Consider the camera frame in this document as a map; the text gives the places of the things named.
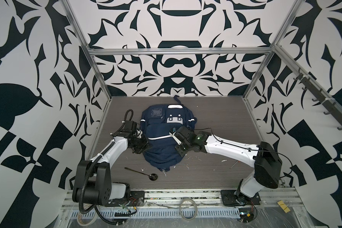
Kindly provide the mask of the navy blue student backpack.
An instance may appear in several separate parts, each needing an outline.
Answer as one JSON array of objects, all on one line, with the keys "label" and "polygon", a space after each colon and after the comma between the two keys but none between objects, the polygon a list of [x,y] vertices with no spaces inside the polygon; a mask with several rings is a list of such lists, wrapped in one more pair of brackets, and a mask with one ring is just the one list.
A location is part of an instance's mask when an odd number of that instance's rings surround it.
[{"label": "navy blue student backpack", "polygon": [[170,167],[182,161],[175,146],[177,142],[170,135],[170,130],[181,126],[195,128],[197,118],[184,106],[175,95],[177,104],[155,104],[142,112],[140,127],[150,148],[143,152],[145,160],[161,172],[168,172]]}]

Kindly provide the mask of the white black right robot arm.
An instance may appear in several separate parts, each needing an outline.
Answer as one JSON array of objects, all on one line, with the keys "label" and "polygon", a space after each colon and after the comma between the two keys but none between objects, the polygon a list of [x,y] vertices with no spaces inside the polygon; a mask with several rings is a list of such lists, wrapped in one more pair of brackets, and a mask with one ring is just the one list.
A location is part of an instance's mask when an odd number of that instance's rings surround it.
[{"label": "white black right robot arm", "polygon": [[233,199],[238,205],[241,205],[243,200],[251,201],[264,188],[278,188],[283,162],[280,158],[281,154],[267,142],[239,143],[218,137],[213,132],[195,133],[185,126],[171,129],[170,136],[175,140],[175,148],[180,154],[194,151],[222,155],[254,169],[247,178],[241,180],[233,194]]}]

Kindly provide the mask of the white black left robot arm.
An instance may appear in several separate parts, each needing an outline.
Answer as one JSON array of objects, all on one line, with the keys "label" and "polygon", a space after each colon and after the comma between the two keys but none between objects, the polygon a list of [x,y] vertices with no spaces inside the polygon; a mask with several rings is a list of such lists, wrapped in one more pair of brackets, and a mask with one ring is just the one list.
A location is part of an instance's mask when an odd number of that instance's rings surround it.
[{"label": "white black left robot arm", "polygon": [[126,204],[131,197],[127,183],[112,182],[111,168],[127,149],[141,154],[149,147],[143,132],[132,120],[133,110],[124,115],[121,127],[112,135],[110,143],[95,157],[81,161],[77,166],[72,200],[78,203],[79,211],[87,214],[97,206]]}]

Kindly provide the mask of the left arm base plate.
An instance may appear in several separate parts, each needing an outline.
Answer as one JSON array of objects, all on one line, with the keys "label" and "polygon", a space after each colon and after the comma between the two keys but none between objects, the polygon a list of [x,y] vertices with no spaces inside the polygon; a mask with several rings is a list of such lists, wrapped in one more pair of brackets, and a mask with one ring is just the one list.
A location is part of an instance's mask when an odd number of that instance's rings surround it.
[{"label": "left arm base plate", "polygon": [[109,207],[138,206],[144,203],[145,191],[130,191],[121,199],[113,199],[108,202]]}]

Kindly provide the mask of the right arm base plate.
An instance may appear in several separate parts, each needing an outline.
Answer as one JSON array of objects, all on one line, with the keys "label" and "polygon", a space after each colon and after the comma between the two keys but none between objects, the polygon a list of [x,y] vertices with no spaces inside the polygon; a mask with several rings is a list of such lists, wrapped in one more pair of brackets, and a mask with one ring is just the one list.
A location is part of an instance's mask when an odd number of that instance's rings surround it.
[{"label": "right arm base plate", "polygon": [[221,201],[226,207],[240,207],[247,205],[260,205],[259,193],[256,193],[253,198],[249,198],[240,192],[240,187],[243,179],[239,182],[236,190],[221,190]]}]

